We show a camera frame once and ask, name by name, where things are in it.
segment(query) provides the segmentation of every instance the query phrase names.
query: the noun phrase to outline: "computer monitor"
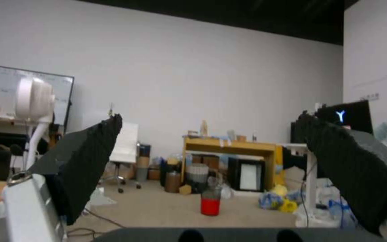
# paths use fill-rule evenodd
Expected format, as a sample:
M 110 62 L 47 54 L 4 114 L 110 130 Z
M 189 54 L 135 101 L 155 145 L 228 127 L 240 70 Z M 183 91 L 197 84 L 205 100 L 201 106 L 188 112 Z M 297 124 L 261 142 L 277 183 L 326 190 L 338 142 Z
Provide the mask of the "computer monitor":
M 332 124 L 348 126 L 352 130 L 373 134 L 368 101 L 324 107 L 319 109 L 315 116 Z

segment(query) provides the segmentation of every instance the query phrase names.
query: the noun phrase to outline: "bottle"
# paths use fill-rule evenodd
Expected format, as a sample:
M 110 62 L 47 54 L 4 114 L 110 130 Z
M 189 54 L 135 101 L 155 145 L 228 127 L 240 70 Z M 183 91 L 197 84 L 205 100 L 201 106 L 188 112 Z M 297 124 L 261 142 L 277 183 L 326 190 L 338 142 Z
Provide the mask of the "bottle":
M 207 136 L 207 122 L 205 120 L 201 123 L 200 135 L 203 137 Z

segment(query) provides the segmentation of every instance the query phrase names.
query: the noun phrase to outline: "white desk fan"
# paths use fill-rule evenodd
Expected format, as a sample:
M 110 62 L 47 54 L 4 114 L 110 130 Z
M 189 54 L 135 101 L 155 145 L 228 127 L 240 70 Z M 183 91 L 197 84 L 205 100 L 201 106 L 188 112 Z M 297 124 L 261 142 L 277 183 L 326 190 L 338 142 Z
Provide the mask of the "white desk fan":
M 55 95 L 53 87 L 39 78 L 22 78 L 17 86 L 15 114 L 16 118 L 28 123 L 28 136 L 25 144 L 23 170 L 35 162 L 38 142 L 53 119 Z

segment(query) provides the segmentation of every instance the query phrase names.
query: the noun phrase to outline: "whiteboard frame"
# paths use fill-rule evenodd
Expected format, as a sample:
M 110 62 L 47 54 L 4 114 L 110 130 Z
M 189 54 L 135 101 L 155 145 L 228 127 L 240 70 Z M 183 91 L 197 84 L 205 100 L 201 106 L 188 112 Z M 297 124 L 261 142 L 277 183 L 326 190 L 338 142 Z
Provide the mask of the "whiteboard frame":
M 54 74 L 54 73 L 49 73 L 49 72 L 38 72 L 38 71 L 14 68 L 14 67 L 9 67 L 9 66 L 0 66 L 0 67 L 1 68 L 7 68 L 7 69 L 13 69 L 13 70 L 19 70 L 19 71 L 25 71 L 25 72 L 33 72 L 33 73 L 38 73 L 38 74 L 46 74 L 46 75 L 54 75 L 54 76 L 60 76 L 60 77 L 65 77 L 65 78 L 72 78 L 73 81 L 71 82 L 70 94 L 68 96 L 67 111 L 66 111 L 66 114 L 65 114 L 65 119 L 63 121 L 64 130 L 66 129 L 67 122 L 68 122 L 68 114 L 69 114 L 69 111 L 70 111 L 70 106 L 72 104 L 72 102 L 71 102 L 71 95 L 72 95 L 72 92 L 73 92 L 74 76 L 60 75 L 60 74 Z

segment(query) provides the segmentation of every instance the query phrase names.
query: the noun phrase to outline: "black ceiling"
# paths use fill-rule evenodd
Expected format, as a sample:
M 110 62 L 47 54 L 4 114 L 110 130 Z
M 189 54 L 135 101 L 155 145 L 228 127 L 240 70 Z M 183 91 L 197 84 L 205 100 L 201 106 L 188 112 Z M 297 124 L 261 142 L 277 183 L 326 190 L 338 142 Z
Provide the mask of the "black ceiling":
M 343 44 L 344 9 L 358 0 L 81 0 Z

